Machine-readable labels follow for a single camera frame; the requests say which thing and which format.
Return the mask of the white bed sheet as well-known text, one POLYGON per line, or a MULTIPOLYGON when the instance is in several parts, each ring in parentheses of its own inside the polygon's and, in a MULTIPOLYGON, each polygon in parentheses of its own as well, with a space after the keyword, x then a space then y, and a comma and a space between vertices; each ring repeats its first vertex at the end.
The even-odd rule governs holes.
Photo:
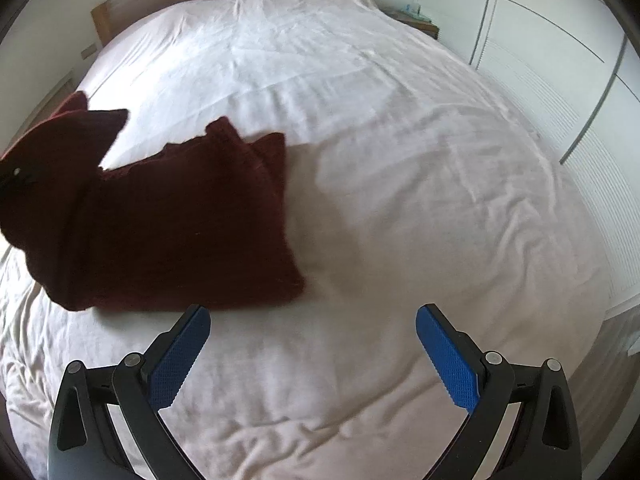
POLYGON ((204 0, 146 18, 81 81, 128 125, 117 168, 226 116, 288 142, 307 287, 212 316, 166 424, 209 479, 417 479, 464 414, 414 329, 432 302, 515 363, 573 373, 610 299, 576 186, 520 112, 372 0, 204 0))

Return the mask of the dark red knit sweater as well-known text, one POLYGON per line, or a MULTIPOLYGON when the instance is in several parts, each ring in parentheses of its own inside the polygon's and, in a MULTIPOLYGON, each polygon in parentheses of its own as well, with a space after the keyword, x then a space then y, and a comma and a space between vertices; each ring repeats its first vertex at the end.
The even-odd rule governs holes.
POLYGON ((126 110, 75 92, 1 159, 1 232, 70 311, 283 304, 304 290, 285 238, 285 137, 227 118, 106 170, 126 110))

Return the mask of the bedside table with items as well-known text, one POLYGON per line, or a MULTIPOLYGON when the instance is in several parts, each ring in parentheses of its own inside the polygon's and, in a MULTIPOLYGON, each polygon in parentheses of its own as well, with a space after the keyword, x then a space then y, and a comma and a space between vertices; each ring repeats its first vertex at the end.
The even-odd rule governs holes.
POLYGON ((435 25, 430 18, 420 12, 413 12, 406 6, 404 8, 383 8, 382 11, 407 26, 420 30, 428 36, 437 40, 439 36, 439 27, 435 25))

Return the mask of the white wardrobe with doors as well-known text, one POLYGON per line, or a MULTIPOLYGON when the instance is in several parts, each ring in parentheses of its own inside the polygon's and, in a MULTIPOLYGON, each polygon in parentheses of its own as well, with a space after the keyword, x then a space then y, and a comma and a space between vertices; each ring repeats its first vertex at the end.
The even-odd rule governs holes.
POLYGON ((639 58, 603 0, 416 0, 582 193, 611 268, 610 315, 639 303, 639 58))

